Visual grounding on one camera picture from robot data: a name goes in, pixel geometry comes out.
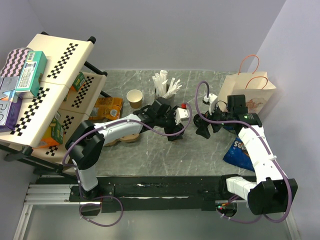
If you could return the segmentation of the cardboard cup carrier tray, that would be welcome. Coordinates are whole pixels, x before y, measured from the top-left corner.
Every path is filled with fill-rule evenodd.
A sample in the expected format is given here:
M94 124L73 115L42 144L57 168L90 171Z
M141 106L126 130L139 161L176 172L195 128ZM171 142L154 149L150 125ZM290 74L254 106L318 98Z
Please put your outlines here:
M127 144L133 143L133 142L136 142L139 139L139 137L140 137L139 133L130 134L130 135L115 139L112 142L106 143L104 146L105 147L113 146L113 145L117 144L118 142L127 143Z

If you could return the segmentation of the paper coffee cup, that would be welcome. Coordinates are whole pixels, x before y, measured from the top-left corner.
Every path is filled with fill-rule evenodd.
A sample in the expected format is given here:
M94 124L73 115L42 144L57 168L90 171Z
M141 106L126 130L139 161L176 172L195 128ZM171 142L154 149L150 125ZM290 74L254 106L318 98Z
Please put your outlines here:
M142 106L143 93L138 89L132 89L126 94L126 99L133 109L139 109Z
M167 139L170 142L174 142L174 141L177 141L177 140L182 140L183 139L183 134L174 135L174 136L168 136Z

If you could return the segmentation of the brown paper takeout bag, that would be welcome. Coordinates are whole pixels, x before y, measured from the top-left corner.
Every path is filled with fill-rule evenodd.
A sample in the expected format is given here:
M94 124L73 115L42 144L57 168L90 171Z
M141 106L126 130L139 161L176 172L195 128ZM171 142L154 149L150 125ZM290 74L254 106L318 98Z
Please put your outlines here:
M259 114L276 91L276 86L269 80L266 71L242 72L227 75L218 94L218 106L222 111L227 109L228 96L245 95L245 106L248 112Z

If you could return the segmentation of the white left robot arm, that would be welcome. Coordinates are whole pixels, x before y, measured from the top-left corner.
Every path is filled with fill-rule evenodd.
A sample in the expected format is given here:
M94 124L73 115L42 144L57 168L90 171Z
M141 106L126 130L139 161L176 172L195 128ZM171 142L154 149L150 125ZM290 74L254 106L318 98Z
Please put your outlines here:
M81 195L87 201L95 200L99 195L95 165L102 148L123 137L153 131L155 127L163 129L162 136L169 141L181 140L190 121L191 112L181 106L171 106L169 101L159 97L152 104L141 107L126 117L104 122L92 123L85 120L80 123L65 144L66 157L71 159L70 166L75 169L77 181L81 186Z

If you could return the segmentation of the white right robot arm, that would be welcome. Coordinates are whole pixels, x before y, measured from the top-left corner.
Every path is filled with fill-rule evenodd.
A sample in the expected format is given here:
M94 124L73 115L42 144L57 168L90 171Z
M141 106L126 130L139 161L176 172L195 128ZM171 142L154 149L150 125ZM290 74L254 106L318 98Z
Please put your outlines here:
M245 95L229 95L226 111L219 108L218 97L212 93L206 94L203 102L209 106L209 110L194 117L196 134L208 139L211 136L209 125L214 133L222 127L232 128L247 150L256 177L256 180L251 182L242 176L225 175L218 187L219 195L223 199L239 196L247 201L254 215L267 217L269 214L283 213L283 216L287 217L298 184L295 179L288 178L277 163L277 157L267 143L259 116L250 113L246 107Z

